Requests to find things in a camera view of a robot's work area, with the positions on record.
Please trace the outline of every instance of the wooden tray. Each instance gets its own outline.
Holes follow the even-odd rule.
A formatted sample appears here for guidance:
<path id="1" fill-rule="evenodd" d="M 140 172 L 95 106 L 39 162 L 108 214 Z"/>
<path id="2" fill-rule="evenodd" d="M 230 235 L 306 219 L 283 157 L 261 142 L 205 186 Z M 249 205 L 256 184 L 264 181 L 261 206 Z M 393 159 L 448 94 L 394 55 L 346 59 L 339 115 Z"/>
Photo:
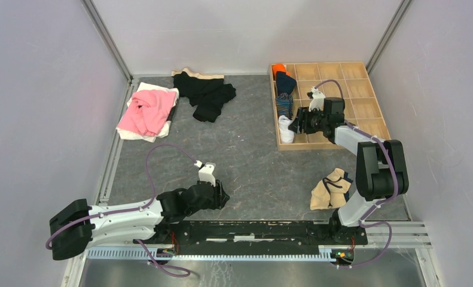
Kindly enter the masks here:
<path id="1" fill-rule="evenodd" d="M 289 63 L 284 64 L 291 77 L 298 82 L 292 92 L 294 100 L 294 116 L 300 106 L 309 106 L 310 99 L 307 92 L 323 80 L 334 79 L 342 86 L 346 109 L 345 117 L 351 123 L 356 124 L 361 130 L 377 135 L 383 139 L 390 139 L 389 132 L 382 117 L 382 112 L 376 98 L 372 84 L 362 62 L 333 62 L 333 63 Z M 295 135 L 293 143 L 281 143 L 277 106 L 275 97 L 277 87 L 271 73 L 271 98 L 275 114 L 275 130 L 277 134 L 277 145 L 279 151 L 298 151 L 305 149 L 336 149 L 334 145 L 322 136 L 322 133 L 311 135 Z M 327 83 L 319 87 L 326 97 L 340 97 L 340 92 L 335 83 Z"/>

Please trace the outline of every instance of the gray mat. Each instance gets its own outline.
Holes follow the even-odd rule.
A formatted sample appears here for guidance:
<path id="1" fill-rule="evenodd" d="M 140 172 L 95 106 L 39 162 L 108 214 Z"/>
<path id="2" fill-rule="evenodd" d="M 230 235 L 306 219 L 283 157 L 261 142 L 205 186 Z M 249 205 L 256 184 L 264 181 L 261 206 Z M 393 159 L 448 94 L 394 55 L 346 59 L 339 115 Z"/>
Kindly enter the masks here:
<path id="1" fill-rule="evenodd" d="M 173 87 L 171 77 L 143 78 L 142 82 Z M 310 192 L 336 167 L 354 178 L 356 157 L 345 150 L 277 151 L 270 78 L 266 75 L 226 76 L 236 97 L 226 103 L 215 123 L 201 123 L 195 110 L 180 98 L 169 136 L 171 142 L 194 158 L 216 164 L 231 199 L 223 210 L 202 210 L 187 219 L 300 219 L 327 220 L 332 210 L 310 210 Z M 154 143 L 124 141 L 109 204 L 131 203 L 151 196 L 144 158 Z M 158 192 L 188 188 L 197 180 L 197 169 L 180 151 L 161 147 L 149 161 Z M 349 192 L 352 194 L 355 184 Z M 403 199 L 383 206 L 370 219 L 407 220 Z"/>

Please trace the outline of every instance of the wooden organizer box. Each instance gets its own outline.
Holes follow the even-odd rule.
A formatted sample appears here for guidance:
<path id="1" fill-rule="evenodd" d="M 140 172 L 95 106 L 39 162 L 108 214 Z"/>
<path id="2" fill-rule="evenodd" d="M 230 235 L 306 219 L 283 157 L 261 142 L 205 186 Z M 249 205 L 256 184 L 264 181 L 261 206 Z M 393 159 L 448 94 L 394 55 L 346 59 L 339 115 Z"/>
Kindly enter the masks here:
<path id="1" fill-rule="evenodd" d="M 371 135 L 377 135 L 382 139 L 390 138 L 367 70 L 362 62 L 290 63 L 284 64 L 284 66 L 286 66 L 290 76 L 297 81 L 297 86 L 292 92 L 294 117 L 296 117 L 299 107 L 309 106 L 311 99 L 309 99 L 307 93 L 312 87 L 323 80 L 334 79 L 340 83 L 344 92 L 346 103 L 344 110 L 345 118 Z M 277 86 L 273 73 L 271 73 L 271 67 L 270 81 L 279 151 L 340 148 L 330 143 L 328 139 L 322 136 L 321 132 L 311 135 L 302 133 L 295 135 L 292 143 L 281 143 L 277 106 L 275 103 Z M 318 90 L 326 97 L 340 97 L 340 91 L 335 83 L 326 83 L 320 86 Z"/>

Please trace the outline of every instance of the pink cloth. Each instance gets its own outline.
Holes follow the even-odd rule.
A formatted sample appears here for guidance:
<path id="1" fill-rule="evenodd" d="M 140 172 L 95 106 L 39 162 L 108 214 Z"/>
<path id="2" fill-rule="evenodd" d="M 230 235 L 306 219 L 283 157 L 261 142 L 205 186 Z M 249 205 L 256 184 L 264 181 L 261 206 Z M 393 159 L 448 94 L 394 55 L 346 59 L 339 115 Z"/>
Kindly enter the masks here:
<path id="1" fill-rule="evenodd" d="M 118 128 L 143 136 L 156 136 L 164 126 L 176 99 L 174 91 L 142 90 L 132 94 L 132 102 Z"/>

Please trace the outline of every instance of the white sock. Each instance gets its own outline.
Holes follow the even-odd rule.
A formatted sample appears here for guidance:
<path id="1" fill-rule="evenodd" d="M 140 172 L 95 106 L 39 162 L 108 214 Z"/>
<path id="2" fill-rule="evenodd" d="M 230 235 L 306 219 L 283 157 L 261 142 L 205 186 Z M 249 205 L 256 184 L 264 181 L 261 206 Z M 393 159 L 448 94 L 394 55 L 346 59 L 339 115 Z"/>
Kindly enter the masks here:
<path id="1" fill-rule="evenodd" d="M 283 144 L 292 144 L 294 140 L 294 132 L 288 129 L 291 123 L 292 120 L 288 119 L 286 116 L 281 115 L 279 117 L 280 141 L 282 141 Z"/>

